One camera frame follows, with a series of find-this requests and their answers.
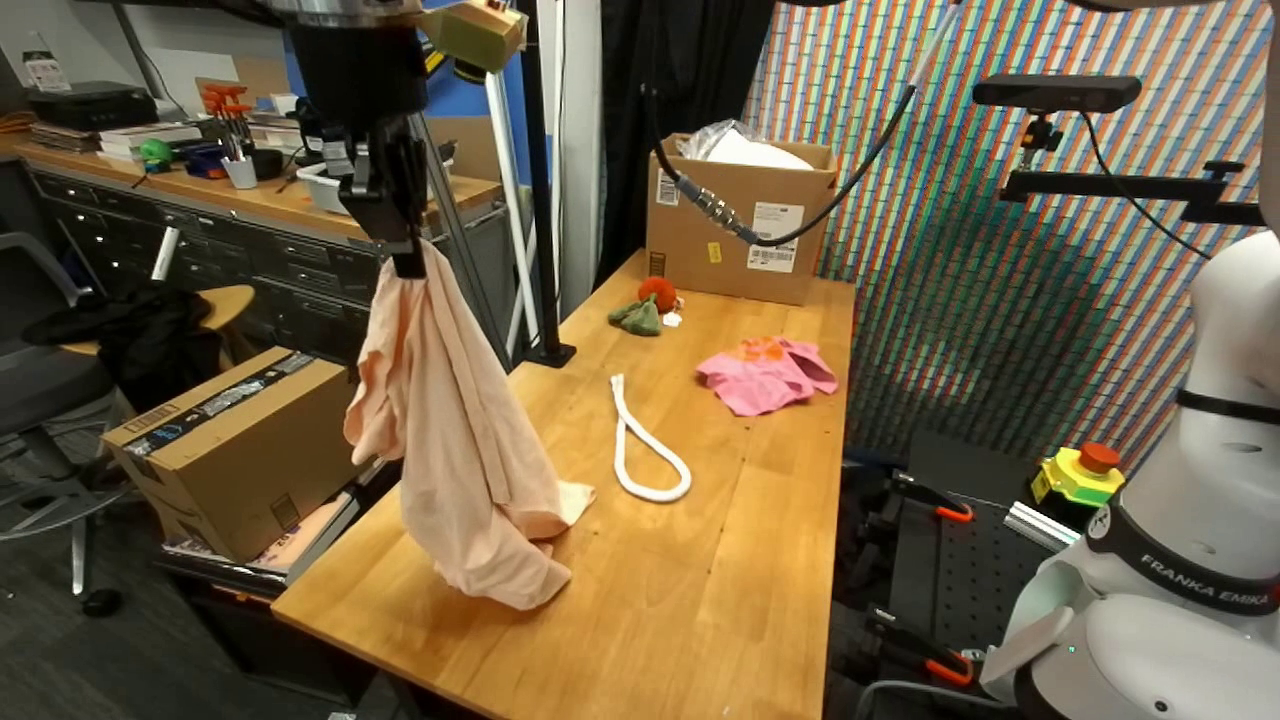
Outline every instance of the floor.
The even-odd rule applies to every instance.
[[[97,585],[129,591],[102,621],[68,601],[68,532],[0,546],[0,720],[427,720],[374,675],[355,709],[243,675],[175,595],[157,565],[142,503],[111,508],[97,530]]]

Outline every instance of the pink cloth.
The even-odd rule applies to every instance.
[[[840,388],[816,350],[790,341],[742,341],[730,354],[709,357],[694,369],[694,381],[709,386],[735,417],[768,417]]]
[[[381,273],[345,420],[352,462],[402,458],[402,530],[437,572],[526,612],[566,585],[533,546],[566,532],[558,488],[449,259],[425,244],[425,264],[427,282]]]

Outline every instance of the curtain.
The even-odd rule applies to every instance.
[[[833,145],[850,169],[914,67],[942,5],[778,9],[747,124],[770,142]],[[1041,458],[1084,436],[1144,458],[1172,417],[1192,350],[1198,273],[1122,201],[1004,203],[1023,112],[974,110],[991,74],[1122,74],[1144,98],[1095,116],[1115,174],[1198,175],[1245,159],[1226,201],[1256,201],[1269,5],[1084,13],[1060,0],[964,5],[899,138],[829,227],[824,277],[858,298],[857,444],[905,452],[941,428]],[[1095,174],[1089,133],[1035,169]],[[1214,252],[1248,227],[1178,225]]]

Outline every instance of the green object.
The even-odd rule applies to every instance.
[[[639,299],[639,303],[613,311],[606,325],[616,325],[632,336],[659,336],[665,331],[665,317],[655,311],[650,299]]]
[[[131,150],[134,164],[142,164],[142,174],[164,174],[170,164],[170,150],[164,142],[141,142]]]

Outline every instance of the desk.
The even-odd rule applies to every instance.
[[[693,369],[747,336],[816,341],[844,376],[850,288],[806,309],[685,298],[655,341],[606,329],[639,282],[616,273],[564,336],[566,369],[519,363],[510,388],[566,482],[594,503],[556,546],[577,572],[537,616],[450,591],[402,536],[389,491],[273,607],[280,621],[482,715],[820,715],[837,565],[846,391],[735,420]],[[606,376],[632,412],[693,463],[693,495],[639,503],[613,482]],[[672,482],[639,444],[632,478]]]

